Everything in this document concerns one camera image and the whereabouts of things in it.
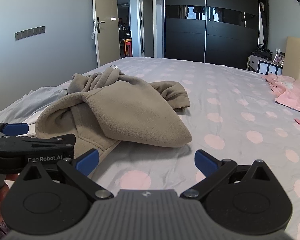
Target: nightstand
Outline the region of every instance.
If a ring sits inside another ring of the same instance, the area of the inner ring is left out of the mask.
[[[281,75],[282,67],[273,62],[257,56],[250,56],[249,66],[247,70],[254,70],[261,74],[277,74]]]

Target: electrical outlet panel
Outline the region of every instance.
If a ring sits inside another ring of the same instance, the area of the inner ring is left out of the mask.
[[[27,38],[27,37],[38,35],[38,34],[45,33],[45,32],[46,32],[46,27],[41,26],[41,27],[36,27],[36,28],[29,29],[29,30],[17,32],[14,34],[14,36],[17,41],[17,40],[21,40],[23,38]]]

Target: wardrobe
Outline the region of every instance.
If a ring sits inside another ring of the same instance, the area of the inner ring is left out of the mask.
[[[259,0],[164,0],[165,57],[246,69]]]

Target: black bag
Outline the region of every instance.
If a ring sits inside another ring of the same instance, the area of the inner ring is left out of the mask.
[[[272,52],[269,49],[255,49],[251,55],[272,61]]]

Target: cream leather headboard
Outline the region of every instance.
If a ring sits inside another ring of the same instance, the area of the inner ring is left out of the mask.
[[[300,81],[300,38],[288,37],[282,75]]]

